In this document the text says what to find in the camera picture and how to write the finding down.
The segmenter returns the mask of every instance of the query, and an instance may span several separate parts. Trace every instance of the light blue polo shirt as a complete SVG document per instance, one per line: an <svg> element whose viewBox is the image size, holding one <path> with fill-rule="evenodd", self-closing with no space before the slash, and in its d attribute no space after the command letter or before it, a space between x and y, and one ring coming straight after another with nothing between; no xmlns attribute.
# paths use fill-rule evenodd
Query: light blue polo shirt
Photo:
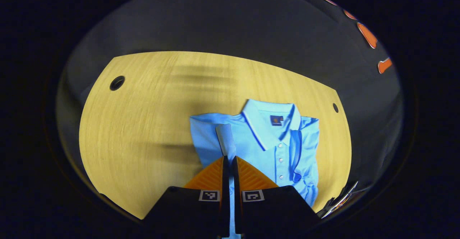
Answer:
<svg viewBox="0 0 460 239"><path fill-rule="evenodd" d="M216 128L221 130L219 136ZM222 157L222 152L228 155L230 164L236 155L278 186L294 186L306 203L313 206L318 195L318 119L301 116L294 104L249 99L242 113L235 116L220 113L191 116L190 129L203 167ZM237 238L234 212L234 182L230 177L231 238Z"/></svg>

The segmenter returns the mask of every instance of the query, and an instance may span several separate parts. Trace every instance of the wooden table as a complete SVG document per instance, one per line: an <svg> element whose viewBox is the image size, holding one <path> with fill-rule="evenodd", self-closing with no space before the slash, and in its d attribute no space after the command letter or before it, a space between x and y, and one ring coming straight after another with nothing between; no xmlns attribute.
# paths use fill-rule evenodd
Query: wooden table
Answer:
<svg viewBox="0 0 460 239"><path fill-rule="evenodd" d="M125 81L112 91L120 75ZM85 170L99 193L143 219L168 186L181 187L202 169L189 116L236 115L249 98L294 103L302 116L319 118L319 195L313 209L320 211L340 194L350 172L350 132L337 93L302 75L237 57L168 51L113 58L82 113Z"/></svg>

